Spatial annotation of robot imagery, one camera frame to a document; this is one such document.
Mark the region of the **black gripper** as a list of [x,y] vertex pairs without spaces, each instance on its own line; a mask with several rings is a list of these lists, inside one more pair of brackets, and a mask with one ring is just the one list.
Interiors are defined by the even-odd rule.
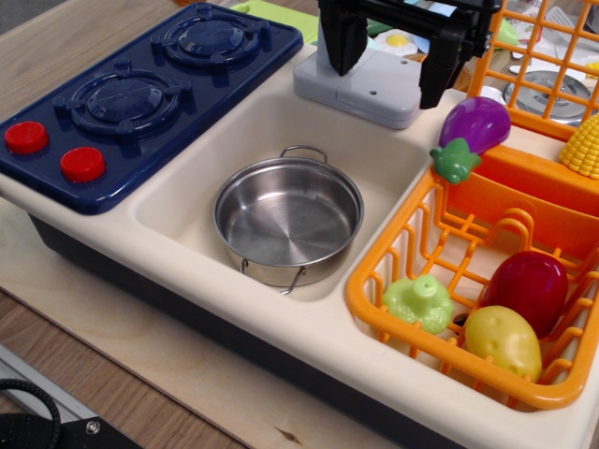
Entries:
[[449,16],[404,1],[320,1],[320,25],[330,66],[345,76],[368,42],[367,21],[373,20],[429,40],[419,79],[419,108],[436,108],[454,86],[470,58],[489,47],[492,16],[500,1],[449,1]]

